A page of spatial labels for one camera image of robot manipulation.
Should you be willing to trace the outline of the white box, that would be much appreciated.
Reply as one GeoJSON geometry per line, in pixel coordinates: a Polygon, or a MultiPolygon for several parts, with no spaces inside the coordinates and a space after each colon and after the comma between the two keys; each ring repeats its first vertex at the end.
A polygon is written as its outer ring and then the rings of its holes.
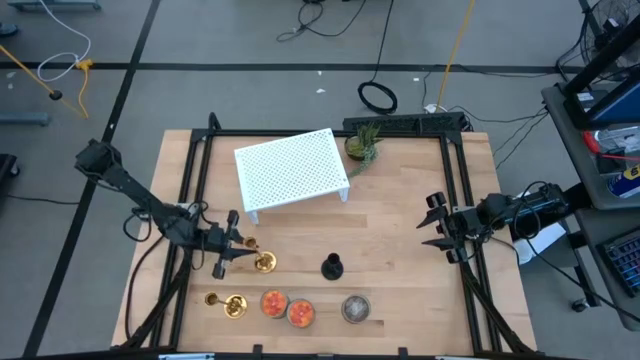
{"type": "Polygon", "coordinates": [[[536,257],[537,253],[542,253],[565,234],[565,228],[555,223],[543,228],[533,239],[515,240],[514,248],[517,253],[518,264],[524,265],[528,263],[536,257]]]}

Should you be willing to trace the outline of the black keyboard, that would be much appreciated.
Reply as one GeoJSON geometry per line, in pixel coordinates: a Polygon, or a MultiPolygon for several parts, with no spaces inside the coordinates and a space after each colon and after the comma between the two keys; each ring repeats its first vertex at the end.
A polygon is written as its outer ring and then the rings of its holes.
{"type": "Polygon", "coordinates": [[[640,228],[597,246],[617,283],[631,297],[640,296],[640,228]]]}

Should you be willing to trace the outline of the potted succulent plant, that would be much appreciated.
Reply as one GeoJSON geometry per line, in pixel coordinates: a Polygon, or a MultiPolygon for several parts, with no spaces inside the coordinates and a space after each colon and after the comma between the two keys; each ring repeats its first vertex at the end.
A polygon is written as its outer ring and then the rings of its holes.
{"type": "Polygon", "coordinates": [[[382,139],[378,138],[381,126],[376,123],[368,123],[358,128],[357,133],[345,140],[345,151],[348,157],[359,165],[350,170],[349,178],[356,177],[364,172],[378,157],[376,144],[382,139]]]}

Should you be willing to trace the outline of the black candlestick holder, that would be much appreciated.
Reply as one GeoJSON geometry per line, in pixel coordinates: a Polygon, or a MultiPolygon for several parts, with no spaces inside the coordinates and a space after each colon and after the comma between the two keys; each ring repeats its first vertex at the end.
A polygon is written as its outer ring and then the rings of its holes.
{"type": "Polygon", "coordinates": [[[337,253],[330,253],[321,265],[321,273],[327,280],[339,279],[344,272],[344,266],[337,253]]]}

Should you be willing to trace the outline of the grey equipment cart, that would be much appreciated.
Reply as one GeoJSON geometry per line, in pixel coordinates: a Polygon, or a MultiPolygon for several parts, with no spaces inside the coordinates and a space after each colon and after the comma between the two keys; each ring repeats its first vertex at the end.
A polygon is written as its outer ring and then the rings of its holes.
{"type": "Polygon", "coordinates": [[[640,208],[640,194],[620,198],[608,190],[608,177],[599,174],[582,139],[582,132],[574,127],[565,109],[565,97],[560,89],[557,86],[546,87],[541,90],[541,95],[593,206],[599,210],[640,208]]]}

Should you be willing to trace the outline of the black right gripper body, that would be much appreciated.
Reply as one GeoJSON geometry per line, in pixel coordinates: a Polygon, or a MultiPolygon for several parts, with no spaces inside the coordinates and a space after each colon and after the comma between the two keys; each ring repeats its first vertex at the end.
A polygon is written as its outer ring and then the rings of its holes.
{"type": "Polygon", "coordinates": [[[453,248],[444,251],[450,264],[468,262],[477,255],[482,244],[481,224],[474,207],[462,211],[449,212],[446,208],[446,199],[442,192],[429,195],[426,198],[429,210],[435,207],[445,208],[445,217],[438,222],[436,232],[441,238],[453,239],[453,248]]]}

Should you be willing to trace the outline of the grey candle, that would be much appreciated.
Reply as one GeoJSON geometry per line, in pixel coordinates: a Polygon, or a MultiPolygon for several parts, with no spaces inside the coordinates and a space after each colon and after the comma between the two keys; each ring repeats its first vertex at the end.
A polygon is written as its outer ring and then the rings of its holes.
{"type": "Polygon", "coordinates": [[[363,295],[351,295],[343,301],[341,313],[347,322],[359,324],[371,314],[371,304],[363,295]]]}

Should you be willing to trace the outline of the red tool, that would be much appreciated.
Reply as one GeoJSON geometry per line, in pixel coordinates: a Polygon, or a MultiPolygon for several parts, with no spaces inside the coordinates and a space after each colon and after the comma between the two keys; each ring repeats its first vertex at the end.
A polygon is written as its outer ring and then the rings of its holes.
{"type": "Polygon", "coordinates": [[[590,132],[583,132],[582,138],[589,151],[596,156],[608,159],[640,162],[640,157],[638,156],[612,155],[602,153],[599,143],[596,141],[594,135],[590,132]]]}

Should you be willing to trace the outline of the black aluminium table frame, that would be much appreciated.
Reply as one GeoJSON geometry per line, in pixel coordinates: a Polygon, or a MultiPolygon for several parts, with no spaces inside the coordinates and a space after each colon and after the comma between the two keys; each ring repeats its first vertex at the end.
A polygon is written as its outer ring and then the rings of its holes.
{"type": "Polygon", "coordinates": [[[197,255],[184,292],[170,302],[146,346],[182,352],[393,356],[470,355],[506,350],[478,300],[465,289],[458,265],[422,242],[436,236],[433,226],[417,228],[426,198],[442,192],[452,204],[478,202],[498,190],[483,133],[458,141],[393,137],[379,144],[378,159],[351,182],[346,202],[335,193],[262,210],[259,223],[242,216],[239,230],[275,254],[274,271],[262,274],[252,257],[234,260],[223,279],[215,279],[215,257],[197,255]],[[334,281],[321,273],[330,253],[344,266],[334,281]],[[305,299],[315,309],[307,328],[292,326],[287,315],[274,319],[260,309],[267,290],[305,299]],[[248,308],[228,318],[221,304],[204,297],[243,296],[248,308]],[[363,295],[371,314],[351,324],[343,301],[363,295]]]}

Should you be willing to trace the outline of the white perforated metal shelf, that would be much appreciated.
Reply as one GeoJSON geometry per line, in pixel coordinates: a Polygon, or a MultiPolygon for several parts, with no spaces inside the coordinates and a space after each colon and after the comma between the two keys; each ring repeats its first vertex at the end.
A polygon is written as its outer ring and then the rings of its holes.
{"type": "Polygon", "coordinates": [[[255,225],[262,210],[337,193],[346,202],[350,183],[330,128],[234,151],[245,213],[255,225]]]}

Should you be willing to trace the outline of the grey table foot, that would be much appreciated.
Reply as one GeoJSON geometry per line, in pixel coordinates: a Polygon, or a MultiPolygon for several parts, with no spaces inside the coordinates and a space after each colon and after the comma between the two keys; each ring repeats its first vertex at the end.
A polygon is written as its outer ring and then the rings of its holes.
{"type": "Polygon", "coordinates": [[[101,11],[102,6],[98,0],[6,0],[7,4],[18,11],[24,11],[27,7],[47,7],[52,10],[56,7],[91,7],[101,11]]]}
{"type": "Polygon", "coordinates": [[[44,112],[0,112],[0,125],[48,126],[50,118],[44,112]]]}

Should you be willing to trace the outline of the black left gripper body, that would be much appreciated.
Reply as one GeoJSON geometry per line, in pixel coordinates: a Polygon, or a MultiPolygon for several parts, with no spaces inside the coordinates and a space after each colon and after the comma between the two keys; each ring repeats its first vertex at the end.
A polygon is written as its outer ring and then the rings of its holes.
{"type": "Polygon", "coordinates": [[[212,276],[215,279],[224,278],[227,267],[234,259],[234,249],[231,247],[231,233],[236,229],[238,221],[239,214],[236,210],[231,210],[229,212],[227,217],[227,227],[225,229],[223,229],[218,222],[206,220],[206,223],[210,225],[210,228],[207,231],[204,251],[218,254],[218,260],[216,261],[212,272],[212,276]]]}

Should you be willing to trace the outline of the orange candle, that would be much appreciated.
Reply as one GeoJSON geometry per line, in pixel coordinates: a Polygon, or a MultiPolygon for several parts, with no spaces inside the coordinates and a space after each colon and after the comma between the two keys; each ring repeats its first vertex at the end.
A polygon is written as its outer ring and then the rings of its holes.
{"type": "Polygon", "coordinates": [[[295,299],[288,305],[286,315],[292,326],[304,329],[314,322],[315,309],[310,301],[295,299]]]}
{"type": "Polygon", "coordinates": [[[261,296],[260,309],[269,318],[278,319],[284,317],[288,305],[289,297],[280,290],[267,290],[261,296]]]}

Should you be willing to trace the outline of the blue and yellow can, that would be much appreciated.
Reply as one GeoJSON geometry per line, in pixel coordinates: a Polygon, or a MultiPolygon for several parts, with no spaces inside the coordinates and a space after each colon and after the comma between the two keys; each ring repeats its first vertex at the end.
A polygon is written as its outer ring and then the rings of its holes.
{"type": "Polygon", "coordinates": [[[610,178],[607,188],[611,194],[619,198],[629,198],[640,193],[640,164],[610,178]]]}

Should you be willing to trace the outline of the gold candlestick holder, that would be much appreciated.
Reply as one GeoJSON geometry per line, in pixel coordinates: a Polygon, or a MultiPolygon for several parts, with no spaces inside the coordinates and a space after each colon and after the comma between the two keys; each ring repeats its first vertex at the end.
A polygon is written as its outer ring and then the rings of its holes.
{"type": "Polygon", "coordinates": [[[247,237],[243,240],[243,245],[251,250],[255,250],[254,268],[260,273],[270,273],[275,270],[277,266],[277,258],[274,253],[270,251],[263,251],[257,244],[257,240],[254,237],[247,237]]]}
{"type": "Polygon", "coordinates": [[[204,302],[208,306],[221,304],[224,314],[230,319],[239,319],[243,317],[248,308],[246,299],[241,295],[231,295],[226,299],[221,299],[217,293],[210,292],[205,295],[204,302]]]}

